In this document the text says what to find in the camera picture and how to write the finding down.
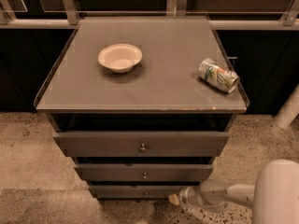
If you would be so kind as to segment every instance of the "gray tabletop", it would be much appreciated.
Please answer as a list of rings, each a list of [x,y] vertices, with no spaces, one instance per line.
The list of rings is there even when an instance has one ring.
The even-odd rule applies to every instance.
[[[98,64],[107,46],[139,47],[127,74]],[[198,79],[205,58],[227,67],[205,17],[85,18],[37,110],[41,112],[241,113],[239,90],[220,92]]]

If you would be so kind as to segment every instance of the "gray drawer cabinet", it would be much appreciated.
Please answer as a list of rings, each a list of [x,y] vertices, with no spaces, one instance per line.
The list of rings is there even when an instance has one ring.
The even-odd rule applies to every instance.
[[[198,182],[208,179],[212,165],[204,164],[78,164],[82,180],[122,182]]]
[[[91,186],[90,193],[98,199],[166,199],[184,186]]]
[[[99,51],[116,43],[143,53],[126,74],[97,64]],[[247,109],[241,86],[224,94],[194,73],[206,57],[232,69],[224,55],[205,17],[86,17],[36,109],[93,197],[167,198],[210,176],[236,114]]]
[[[67,157],[215,157],[228,132],[65,132],[54,140]]]

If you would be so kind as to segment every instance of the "speckled floor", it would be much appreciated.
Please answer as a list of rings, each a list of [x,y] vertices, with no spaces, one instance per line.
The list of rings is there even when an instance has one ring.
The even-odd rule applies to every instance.
[[[51,133],[43,115],[0,114],[0,223],[250,223],[251,210],[233,203],[218,215],[167,201],[98,202]],[[272,160],[299,162],[299,118],[283,131],[271,116],[240,115],[231,135],[210,178],[254,184]]]

